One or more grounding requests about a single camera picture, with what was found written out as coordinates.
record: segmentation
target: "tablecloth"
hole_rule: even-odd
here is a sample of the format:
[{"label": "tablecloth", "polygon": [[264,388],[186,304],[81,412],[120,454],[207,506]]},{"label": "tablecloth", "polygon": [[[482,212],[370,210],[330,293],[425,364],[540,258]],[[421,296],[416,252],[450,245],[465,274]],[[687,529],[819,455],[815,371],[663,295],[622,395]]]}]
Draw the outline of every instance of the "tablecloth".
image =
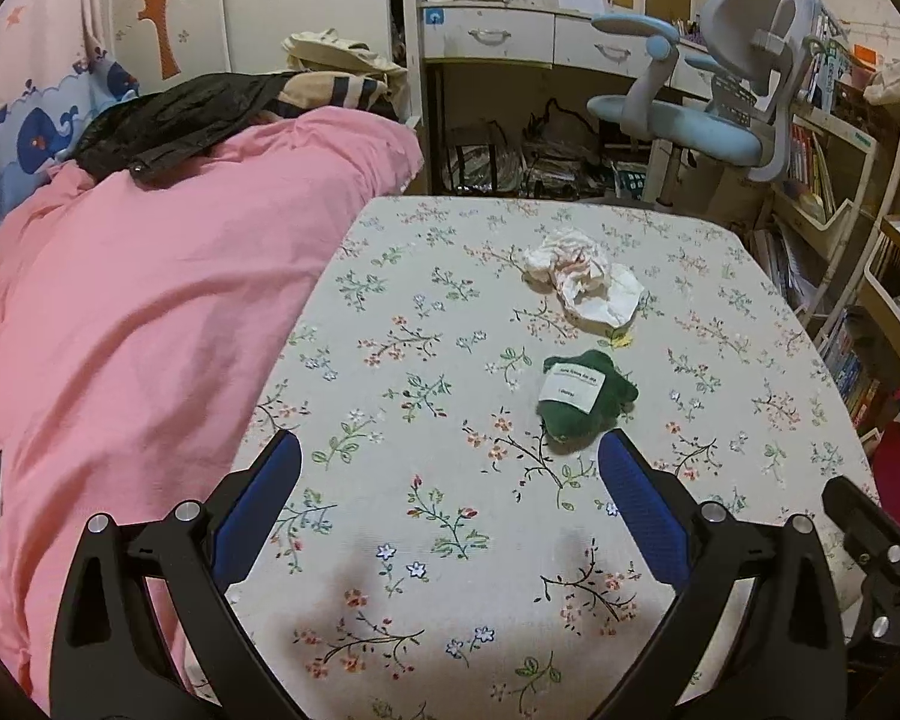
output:
[{"label": "tablecloth", "polygon": [[[584,333],[522,278],[519,250],[561,226],[646,286],[629,327]],[[742,519],[806,512],[855,599],[862,575],[821,491],[842,474],[874,494],[871,474],[811,341],[735,235],[605,206],[376,199],[234,466],[280,427],[303,446],[269,544],[227,597],[310,717],[570,720],[610,693],[673,591],[607,495],[596,442],[565,453],[541,432],[543,360],[590,348],[639,388],[620,426],[648,461]],[[717,675],[747,589],[687,695]]]}]

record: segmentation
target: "blue office chair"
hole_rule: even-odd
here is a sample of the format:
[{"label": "blue office chair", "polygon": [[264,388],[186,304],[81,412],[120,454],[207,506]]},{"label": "blue office chair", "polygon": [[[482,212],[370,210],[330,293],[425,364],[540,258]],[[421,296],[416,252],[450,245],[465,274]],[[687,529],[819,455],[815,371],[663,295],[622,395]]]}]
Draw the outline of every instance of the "blue office chair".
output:
[{"label": "blue office chair", "polygon": [[[790,106],[812,59],[805,38],[818,6],[818,0],[709,0],[701,14],[709,56],[695,52],[688,60],[715,74],[715,98],[706,111],[655,100],[679,61],[677,28],[649,16],[597,16],[593,25],[602,32],[646,37],[653,61],[625,97],[591,98],[587,109],[598,119],[616,122],[631,137],[670,141],[676,146],[671,161],[677,165],[679,150],[690,148],[746,169],[751,181],[775,181],[789,165]],[[779,79],[772,90],[774,73]],[[749,92],[743,81],[749,82]],[[754,106],[758,95],[769,96],[765,108]],[[751,131],[750,119],[773,124],[771,146]]]}]

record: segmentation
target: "green stuffed object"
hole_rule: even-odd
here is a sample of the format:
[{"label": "green stuffed object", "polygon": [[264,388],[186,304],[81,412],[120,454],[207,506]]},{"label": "green stuffed object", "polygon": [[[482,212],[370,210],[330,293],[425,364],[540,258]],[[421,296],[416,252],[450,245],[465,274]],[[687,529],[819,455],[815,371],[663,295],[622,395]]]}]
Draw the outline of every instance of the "green stuffed object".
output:
[{"label": "green stuffed object", "polygon": [[555,365],[559,367],[547,376],[540,392],[538,413],[547,433],[559,443],[609,430],[639,395],[600,350],[580,357],[549,357],[543,362],[544,373],[550,374]]}]

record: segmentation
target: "pink blanket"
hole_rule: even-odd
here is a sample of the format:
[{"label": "pink blanket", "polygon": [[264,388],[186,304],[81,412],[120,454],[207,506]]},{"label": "pink blanket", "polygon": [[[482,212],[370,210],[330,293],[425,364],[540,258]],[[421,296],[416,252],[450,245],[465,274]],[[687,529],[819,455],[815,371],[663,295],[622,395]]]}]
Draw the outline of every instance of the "pink blanket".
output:
[{"label": "pink blanket", "polygon": [[[169,189],[127,172],[93,188],[67,163],[7,217],[0,656],[42,707],[87,518],[159,519],[207,497],[354,218],[421,161],[410,130],[325,108],[237,135]],[[174,632],[169,599],[154,600]]]}]

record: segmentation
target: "black jacket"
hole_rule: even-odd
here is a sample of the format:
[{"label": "black jacket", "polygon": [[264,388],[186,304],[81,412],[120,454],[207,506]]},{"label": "black jacket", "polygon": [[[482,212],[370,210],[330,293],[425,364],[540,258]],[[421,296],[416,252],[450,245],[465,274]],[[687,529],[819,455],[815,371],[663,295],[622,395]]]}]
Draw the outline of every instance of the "black jacket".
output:
[{"label": "black jacket", "polygon": [[154,181],[248,127],[293,75],[209,74],[115,105],[87,127],[74,159],[97,181],[127,169],[138,181]]}]

